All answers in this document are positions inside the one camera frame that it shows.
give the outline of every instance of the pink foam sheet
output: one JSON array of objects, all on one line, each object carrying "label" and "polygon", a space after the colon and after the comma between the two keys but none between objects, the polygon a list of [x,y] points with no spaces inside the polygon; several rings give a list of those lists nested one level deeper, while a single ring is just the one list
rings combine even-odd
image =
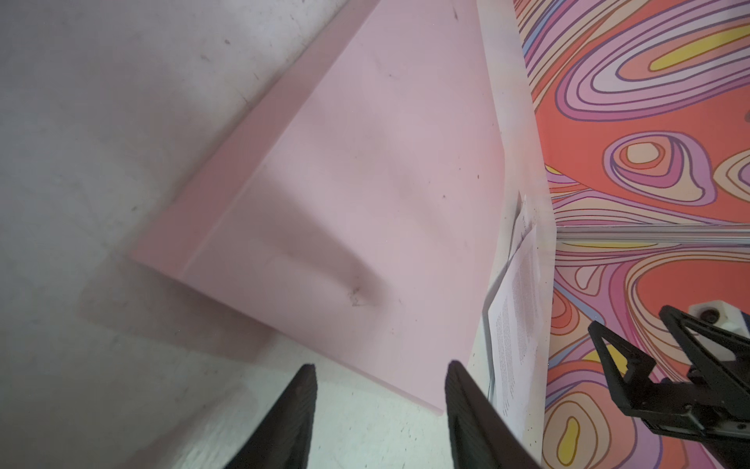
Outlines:
[{"label": "pink foam sheet", "polygon": [[445,407],[503,205],[475,0],[350,0],[133,257]]}]

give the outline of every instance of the white plastic part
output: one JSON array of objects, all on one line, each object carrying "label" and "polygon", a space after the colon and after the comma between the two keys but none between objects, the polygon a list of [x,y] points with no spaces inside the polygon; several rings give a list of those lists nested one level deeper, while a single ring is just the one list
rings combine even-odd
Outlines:
[{"label": "white plastic part", "polygon": [[[701,315],[708,310],[715,309],[718,311],[718,320],[713,324],[714,326],[720,327],[729,332],[733,332],[737,335],[750,338],[750,330],[748,330],[745,318],[741,310],[732,306],[727,302],[721,301],[720,299],[709,301],[705,303],[699,303],[697,305],[691,305],[688,308],[688,314],[692,317],[701,318]],[[699,335],[697,337],[698,342],[703,345],[709,352],[721,360],[722,362],[734,361],[734,354],[728,349],[716,344],[713,341]]]}]

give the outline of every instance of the black screw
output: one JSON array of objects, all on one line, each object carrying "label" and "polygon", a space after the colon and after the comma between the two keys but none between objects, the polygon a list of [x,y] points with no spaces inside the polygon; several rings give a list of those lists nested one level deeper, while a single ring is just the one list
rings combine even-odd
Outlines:
[{"label": "black screw", "polygon": [[700,318],[706,321],[708,324],[716,324],[716,321],[721,317],[721,313],[716,308],[708,308],[700,312]]}]

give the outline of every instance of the psychedelic pattern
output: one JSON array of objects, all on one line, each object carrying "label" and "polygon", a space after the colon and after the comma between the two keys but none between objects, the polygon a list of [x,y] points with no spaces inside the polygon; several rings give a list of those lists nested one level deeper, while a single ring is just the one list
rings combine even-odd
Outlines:
[{"label": "psychedelic pattern", "polygon": [[[723,299],[750,311],[748,278],[748,246],[559,243],[542,443],[546,467],[720,469],[702,445],[659,437],[623,415],[609,395],[587,327],[600,321],[653,356],[658,365],[652,380],[686,380],[689,361],[659,320],[659,309],[671,304],[687,310]],[[610,351],[624,371],[625,357]]]},{"label": "psychedelic pattern", "polygon": [[515,6],[558,222],[750,222],[749,1]]},{"label": "psychedelic pattern", "polygon": [[[750,223],[750,0],[514,6],[559,226]],[[543,464],[721,467],[623,416],[587,327],[653,356],[654,380],[684,380],[660,307],[750,312],[747,278],[748,246],[558,244]]]}]

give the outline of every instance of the white floor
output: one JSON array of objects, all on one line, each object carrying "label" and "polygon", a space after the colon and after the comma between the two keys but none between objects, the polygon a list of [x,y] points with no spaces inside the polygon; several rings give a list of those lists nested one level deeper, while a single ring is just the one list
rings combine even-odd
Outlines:
[{"label": "white floor", "polygon": [[223,467],[315,362],[311,468],[452,467],[444,416],[125,257],[344,3],[0,4],[0,466]]}]

